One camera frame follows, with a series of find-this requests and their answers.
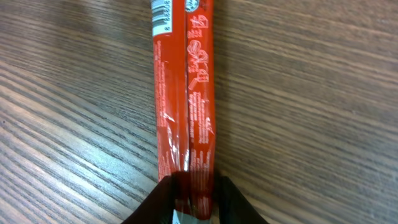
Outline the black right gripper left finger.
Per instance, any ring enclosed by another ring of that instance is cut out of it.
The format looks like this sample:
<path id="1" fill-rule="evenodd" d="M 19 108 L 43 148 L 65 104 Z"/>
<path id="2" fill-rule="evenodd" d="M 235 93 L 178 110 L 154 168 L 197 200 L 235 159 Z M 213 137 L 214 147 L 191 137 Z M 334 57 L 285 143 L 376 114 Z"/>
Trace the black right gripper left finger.
<path id="1" fill-rule="evenodd" d="M 175 180 L 166 176 L 122 224 L 171 224 L 174 200 Z"/>

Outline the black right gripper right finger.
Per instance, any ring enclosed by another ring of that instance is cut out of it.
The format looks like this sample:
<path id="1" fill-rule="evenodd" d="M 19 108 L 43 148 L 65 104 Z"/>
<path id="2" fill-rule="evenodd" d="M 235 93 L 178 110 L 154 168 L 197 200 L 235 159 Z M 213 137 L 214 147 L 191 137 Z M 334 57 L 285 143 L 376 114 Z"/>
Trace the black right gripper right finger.
<path id="1" fill-rule="evenodd" d="M 220 224 L 269 224 L 227 176 L 215 179 Z"/>

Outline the red snack bar wrapper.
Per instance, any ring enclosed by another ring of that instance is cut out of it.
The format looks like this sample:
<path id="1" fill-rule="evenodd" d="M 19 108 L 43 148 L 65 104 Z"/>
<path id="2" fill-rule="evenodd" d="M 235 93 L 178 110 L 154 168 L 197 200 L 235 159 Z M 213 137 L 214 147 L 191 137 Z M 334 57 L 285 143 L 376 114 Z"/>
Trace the red snack bar wrapper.
<path id="1" fill-rule="evenodd" d="M 174 176 L 174 223 L 209 223 L 215 166 L 212 0 L 152 0 L 158 176 Z"/>

